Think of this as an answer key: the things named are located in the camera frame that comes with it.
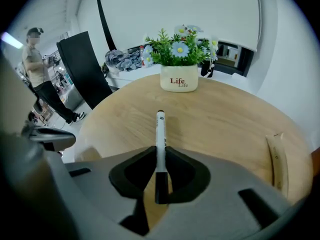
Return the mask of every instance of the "fluorescent light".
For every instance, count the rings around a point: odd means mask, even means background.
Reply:
[[[15,39],[12,35],[10,35],[7,32],[2,33],[1,40],[18,49],[24,46],[22,43],[20,43],[17,39]]]

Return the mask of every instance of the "floor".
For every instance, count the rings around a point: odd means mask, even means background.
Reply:
[[[92,109],[88,106],[87,103],[83,102],[80,106],[78,106],[74,112],[75,113],[81,113],[81,112],[85,112],[88,116],[88,114],[92,111]],[[56,112],[53,113],[53,115],[51,116],[50,120],[48,121],[48,126],[52,127],[52,128],[56,128],[56,129],[61,129],[67,132],[70,132],[72,134],[74,134],[76,141],[77,142],[77,137],[79,134],[79,131],[81,129],[82,124],[84,123],[84,121],[86,120],[86,118],[84,118],[83,120],[77,122],[77,123],[72,123],[71,125],[69,125],[68,123],[66,123],[66,121],[59,116]],[[64,151],[62,151],[62,161],[64,163],[72,163],[75,161],[75,145],[65,149]]]

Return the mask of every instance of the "ceiling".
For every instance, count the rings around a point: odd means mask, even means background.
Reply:
[[[80,2],[81,0],[29,0],[7,32],[25,44],[30,28],[42,28],[44,33],[38,48],[45,52],[70,30],[70,20],[77,15]]]

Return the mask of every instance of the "round wooden table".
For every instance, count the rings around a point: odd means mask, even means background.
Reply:
[[[168,146],[233,161],[269,184],[273,169],[266,135],[283,132],[288,199],[294,204],[310,192],[312,158],[295,123],[264,100],[206,78],[199,78],[193,92],[164,91],[159,74],[117,90],[85,119],[75,160],[89,148],[109,157],[154,146],[158,110],[165,112]]]

